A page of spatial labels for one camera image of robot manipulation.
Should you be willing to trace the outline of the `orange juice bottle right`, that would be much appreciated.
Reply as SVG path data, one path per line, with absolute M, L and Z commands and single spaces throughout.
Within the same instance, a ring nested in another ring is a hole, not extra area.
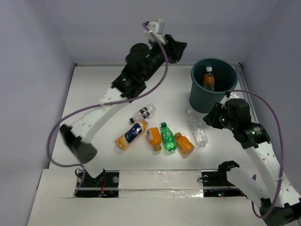
M 184 155 L 190 154 L 195 149 L 195 146 L 188 140 L 188 138 L 183 136 L 180 132 L 176 133 L 174 138 Z

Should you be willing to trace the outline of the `clear crushed water bottle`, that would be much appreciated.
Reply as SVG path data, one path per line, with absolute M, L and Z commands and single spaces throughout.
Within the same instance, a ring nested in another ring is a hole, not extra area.
M 194 138 L 197 147 L 205 147 L 208 144 L 208 138 L 204 131 L 200 116 L 192 109 L 187 110 L 188 127 Z

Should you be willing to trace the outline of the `yellow blue milk tea bottle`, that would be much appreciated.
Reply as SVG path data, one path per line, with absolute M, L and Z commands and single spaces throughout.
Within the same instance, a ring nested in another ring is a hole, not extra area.
M 146 130 L 149 122 L 149 119 L 135 122 L 124 135 L 120 136 L 115 141 L 117 147 L 121 150 L 125 150 L 136 138 L 138 138 Z

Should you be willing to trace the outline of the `clear pepsi bottle black cap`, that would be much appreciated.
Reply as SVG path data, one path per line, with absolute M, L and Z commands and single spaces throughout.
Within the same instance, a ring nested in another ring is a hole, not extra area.
M 145 119 L 150 119 L 155 115 L 156 108 L 153 104 L 148 104 L 142 109 L 138 110 L 134 113 L 133 117 L 129 119 L 131 123 L 135 123 L 137 121 L 143 121 Z

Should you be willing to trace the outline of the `teal plastic bin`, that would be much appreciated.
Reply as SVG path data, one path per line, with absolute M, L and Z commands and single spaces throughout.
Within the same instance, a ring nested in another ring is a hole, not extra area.
M 206 68 L 212 67 L 214 76 L 214 91 L 203 87 L 203 77 Z M 197 61 L 190 72 L 192 86 L 189 103 L 193 110 L 199 113 L 209 113 L 215 103 L 221 102 L 225 92 L 233 90 L 238 83 L 235 68 L 228 62 L 217 58 L 205 58 Z

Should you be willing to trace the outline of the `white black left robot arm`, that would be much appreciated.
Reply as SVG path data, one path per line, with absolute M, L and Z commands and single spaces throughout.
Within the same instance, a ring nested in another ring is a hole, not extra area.
M 146 81 L 162 64 L 178 63 L 186 47 L 186 42 L 177 41 L 170 34 L 150 36 L 149 44 L 133 45 L 126 56 L 126 66 L 100 103 L 86 107 L 88 113 L 72 125 L 60 125 L 63 141 L 80 166 L 97 155 L 91 142 L 101 127 L 127 104 L 145 97 Z

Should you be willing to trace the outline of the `orange juice bottle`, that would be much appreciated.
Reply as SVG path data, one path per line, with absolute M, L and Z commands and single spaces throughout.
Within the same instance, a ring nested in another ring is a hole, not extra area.
M 154 151 L 157 152 L 162 150 L 161 147 L 162 140 L 161 140 L 159 129 L 157 127 L 150 128 L 146 132 L 147 132 L 148 141 L 150 145 L 153 147 Z
M 174 138 L 184 155 L 190 154 L 195 149 L 195 146 L 188 140 L 188 138 L 183 136 L 180 132 L 176 133 Z

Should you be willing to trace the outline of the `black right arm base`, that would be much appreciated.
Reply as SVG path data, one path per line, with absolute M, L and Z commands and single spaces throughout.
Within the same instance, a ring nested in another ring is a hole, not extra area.
M 239 167 L 235 161 L 225 161 L 214 171 L 202 171 L 197 181 L 203 185 L 204 197 L 246 197 L 227 180 L 226 173 L 235 167 Z

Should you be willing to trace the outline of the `orange label tea bottle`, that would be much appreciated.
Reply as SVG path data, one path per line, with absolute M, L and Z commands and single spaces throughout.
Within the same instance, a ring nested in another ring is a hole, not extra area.
M 203 76 L 203 88 L 214 91 L 214 75 L 212 67 L 206 67 L 206 73 Z

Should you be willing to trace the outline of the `orange juice bottle left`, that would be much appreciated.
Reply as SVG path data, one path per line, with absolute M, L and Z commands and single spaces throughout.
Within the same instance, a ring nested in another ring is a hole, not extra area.
M 159 129 L 157 127 L 150 128 L 146 132 L 147 132 L 148 141 L 150 145 L 153 147 L 154 151 L 157 152 L 162 150 L 161 147 L 162 140 L 161 140 Z

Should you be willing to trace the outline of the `green sprite bottle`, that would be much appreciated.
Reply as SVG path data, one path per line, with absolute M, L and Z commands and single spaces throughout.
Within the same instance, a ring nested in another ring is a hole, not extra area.
M 161 136 L 167 152 L 170 153 L 175 151 L 177 148 L 177 143 L 175 141 L 172 131 L 165 122 L 161 123 Z

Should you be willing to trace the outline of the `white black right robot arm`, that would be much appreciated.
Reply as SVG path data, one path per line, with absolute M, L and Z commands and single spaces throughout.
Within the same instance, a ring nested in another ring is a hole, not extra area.
M 239 188 L 260 211 L 268 226 L 284 226 L 301 217 L 301 196 L 293 188 L 275 157 L 265 128 L 251 121 L 249 104 L 241 98 L 216 103 L 203 118 L 215 129 L 228 129 L 252 159 L 265 186 L 256 183 L 234 161 L 218 166 L 215 176 L 220 184 Z

